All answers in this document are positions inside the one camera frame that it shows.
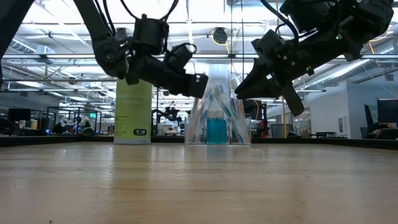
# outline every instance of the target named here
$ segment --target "computer monitor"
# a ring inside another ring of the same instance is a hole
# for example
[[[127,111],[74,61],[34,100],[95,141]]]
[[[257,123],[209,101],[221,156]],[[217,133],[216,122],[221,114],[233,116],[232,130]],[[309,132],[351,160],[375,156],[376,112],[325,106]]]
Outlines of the computer monitor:
[[[378,100],[377,113],[380,123],[398,123],[398,100]]]
[[[8,119],[10,121],[30,121],[30,109],[9,108]]]

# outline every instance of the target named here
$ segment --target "clear plastic container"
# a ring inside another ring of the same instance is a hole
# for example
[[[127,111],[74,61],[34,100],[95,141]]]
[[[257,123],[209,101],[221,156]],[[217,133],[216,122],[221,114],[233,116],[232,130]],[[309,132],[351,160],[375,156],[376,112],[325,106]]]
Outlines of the clear plastic container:
[[[202,99],[195,99],[185,128],[186,144],[250,144],[243,102],[231,89],[228,66],[210,69]]]

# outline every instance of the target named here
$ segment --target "chair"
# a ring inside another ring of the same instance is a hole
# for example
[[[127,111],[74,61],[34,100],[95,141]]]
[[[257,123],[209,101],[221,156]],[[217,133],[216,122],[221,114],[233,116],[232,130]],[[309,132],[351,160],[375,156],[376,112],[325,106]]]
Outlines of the chair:
[[[367,139],[368,138],[368,128],[361,127],[361,134],[362,134],[362,139]]]
[[[368,105],[364,105],[364,106],[365,106],[366,125],[368,127],[371,127],[374,124],[374,121],[372,118],[372,113],[371,113],[371,110]]]

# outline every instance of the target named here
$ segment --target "person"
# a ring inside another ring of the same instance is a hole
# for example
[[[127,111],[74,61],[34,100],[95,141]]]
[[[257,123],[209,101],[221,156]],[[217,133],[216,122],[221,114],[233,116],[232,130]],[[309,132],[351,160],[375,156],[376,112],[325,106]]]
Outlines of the person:
[[[396,128],[395,123],[380,123],[376,122],[371,127],[368,127],[368,133],[380,134],[382,129],[393,129]]]

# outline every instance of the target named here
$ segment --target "desk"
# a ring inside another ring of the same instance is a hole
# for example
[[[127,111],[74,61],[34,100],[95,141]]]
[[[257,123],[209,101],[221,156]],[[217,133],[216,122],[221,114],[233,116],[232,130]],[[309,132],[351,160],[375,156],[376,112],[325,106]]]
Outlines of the desk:
[[[398,129],[384,128],[380,129],[380,134],[368,133],[369,139],[385,139],[385,140],[396,140],[398,139]]]
[[[328,135],[336,134],[335,132],[317,132],[316,134],[310,134],[310,136],[316,136],[317,138],[327,138]]]
[[[111,142],[0,149],[0,223],[396,223],[397,151]]]

